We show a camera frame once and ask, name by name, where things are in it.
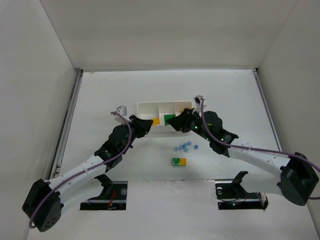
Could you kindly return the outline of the yellow lego brick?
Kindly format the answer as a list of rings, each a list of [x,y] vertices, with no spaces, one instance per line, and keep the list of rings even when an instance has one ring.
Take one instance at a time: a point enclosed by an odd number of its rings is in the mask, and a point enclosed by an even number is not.
[[[158,117],[152,119],[152,126],[157,126],[160,124],[160,119]]]

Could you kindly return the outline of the green lego brick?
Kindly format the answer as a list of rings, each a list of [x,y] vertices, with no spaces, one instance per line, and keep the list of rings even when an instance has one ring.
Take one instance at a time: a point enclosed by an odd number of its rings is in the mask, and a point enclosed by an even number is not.
[[[163,116],[164,118],[164,125],[167,126],[169,123],[168,123],[168,120],[172,119],[172,118],[175,118],[176,115],[175,114],[165,114]]]

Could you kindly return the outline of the green yellow lego block pair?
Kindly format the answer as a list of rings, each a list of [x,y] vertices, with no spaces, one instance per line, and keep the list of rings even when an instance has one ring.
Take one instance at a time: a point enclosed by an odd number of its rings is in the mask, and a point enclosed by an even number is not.
[[[186,158],[176,158],[172,159],[172,166],[174,167],[186,167],[187,166],[187,159]]]

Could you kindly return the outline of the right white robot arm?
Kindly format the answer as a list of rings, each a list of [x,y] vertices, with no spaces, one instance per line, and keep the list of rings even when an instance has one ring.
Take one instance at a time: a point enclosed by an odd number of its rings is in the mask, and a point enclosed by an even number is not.
[[[249,143],[233,144],[238,136],[223,128],[223,121],[213,111],[199,114],[186,108],[180,115],[170,118],[167,124],[177,132],[190,131],[206,139],[210,148],[227,158],[241,160],[267,172],[266,175],[241,171],[233,185],[241,193],[266,192],[283,196],[289,202],[304,206],[312,199],[312,192],[319,182],[319,169],[299,152],[284,153],[258,149]]]

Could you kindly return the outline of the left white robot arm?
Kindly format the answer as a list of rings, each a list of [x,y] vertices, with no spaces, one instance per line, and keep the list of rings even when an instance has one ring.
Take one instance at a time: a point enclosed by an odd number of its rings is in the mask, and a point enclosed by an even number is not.
[[[82,164],[56,178],[36,180],[22,205],[22,211],[28,216],[30,229],[45,232],[52,228],[74,200],[71,193],[94,180],[102,190],[108,185],[105,173],[114,168],[127,152],[135,139],[143,138],[153,125],[151,119],[140,119],[131,115],[125,119],[119,113],[114,116],[123,120],[116,126],[107,141]]]

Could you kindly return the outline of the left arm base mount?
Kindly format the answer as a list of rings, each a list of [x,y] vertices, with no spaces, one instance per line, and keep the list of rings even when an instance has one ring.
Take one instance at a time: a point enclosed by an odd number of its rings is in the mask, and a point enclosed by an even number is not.
[[[127,208],[128,182],[114,181],[110,190],[80,204],[81,211],[125,211]]]

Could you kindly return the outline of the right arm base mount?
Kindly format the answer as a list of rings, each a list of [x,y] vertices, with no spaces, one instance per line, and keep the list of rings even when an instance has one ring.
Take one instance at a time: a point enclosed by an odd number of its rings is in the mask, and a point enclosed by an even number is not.
[[[266,210],[269,201],[264,192],[247,192],[235,180],[215,181],[219,210]]]

